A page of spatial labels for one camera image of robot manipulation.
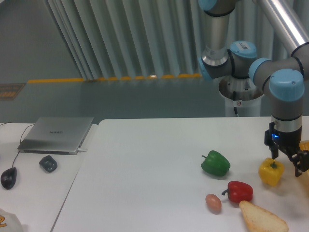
laptop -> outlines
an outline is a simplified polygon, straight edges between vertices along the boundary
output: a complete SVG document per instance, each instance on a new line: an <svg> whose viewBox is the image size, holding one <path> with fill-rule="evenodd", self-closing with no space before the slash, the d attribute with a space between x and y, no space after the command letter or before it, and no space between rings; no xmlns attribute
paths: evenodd
<svg viewBox="0 0 309 232"><path fill-rule="evenodd" d="M20 152L76 155L93 117L40 117L18 147Z"/></svg>

egg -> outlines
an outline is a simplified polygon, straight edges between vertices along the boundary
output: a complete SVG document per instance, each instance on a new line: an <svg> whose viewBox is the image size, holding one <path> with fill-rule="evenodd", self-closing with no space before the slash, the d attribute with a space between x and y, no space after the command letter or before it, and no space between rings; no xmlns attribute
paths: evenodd
<svg viewBox="0 0 309 232"><path fill-rule="evenodd" d="M213 212L213 213L219 213L221 211L221 200L219 197L217 197L214 194L208 194L205 198L206 204L208 208Z"/></svg>

yellow bell pepper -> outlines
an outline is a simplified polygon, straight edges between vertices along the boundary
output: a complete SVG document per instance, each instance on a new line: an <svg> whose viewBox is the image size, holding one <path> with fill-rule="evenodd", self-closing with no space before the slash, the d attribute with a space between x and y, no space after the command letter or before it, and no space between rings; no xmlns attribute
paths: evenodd
<svg viewBox="0 0 309 232"><path fill-rule="evenodd" d="M259 167L259 176L263 183L276 186L283 174L284 165L272 158L266 158Z"/></svg>

mouse cable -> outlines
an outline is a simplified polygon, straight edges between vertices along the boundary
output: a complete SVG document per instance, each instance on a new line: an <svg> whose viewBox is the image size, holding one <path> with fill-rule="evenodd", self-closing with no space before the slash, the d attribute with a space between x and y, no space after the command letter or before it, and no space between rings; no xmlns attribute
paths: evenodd
<svg viewBox="0 0 309 232"><path fill-rule="evenodd" d="M20 136L19 144L21 144L21 139L22 139L24 133L26 132L27 128L29 128L29 127L31 127L31 126L33 126L33 125L34 125L34 124L29 125L29 126L26 127L26 129L24 130L24 132L23 132L23 133L21 134L21 136ZM15 163L15 160L17 159L17 156L18 156L18 155L19 155L19 152L18 152L17 155L15 156L15 159L14 159L14 161L13 161L13 163L12 163L12 167L14 167L14 163Z"/></svg>

computer mouse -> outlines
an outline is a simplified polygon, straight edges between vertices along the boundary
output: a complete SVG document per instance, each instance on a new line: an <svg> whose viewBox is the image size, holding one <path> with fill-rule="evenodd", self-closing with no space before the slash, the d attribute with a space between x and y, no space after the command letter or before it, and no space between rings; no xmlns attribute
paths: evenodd
<svg viewBox="0 0 309 232"><path fill-rule="evenodd" d="M15 167L9 168L8 170L4 171L1 175L2 186L5 189L10 190L15 185L16 177L17 177L17 169Z"/></svg>

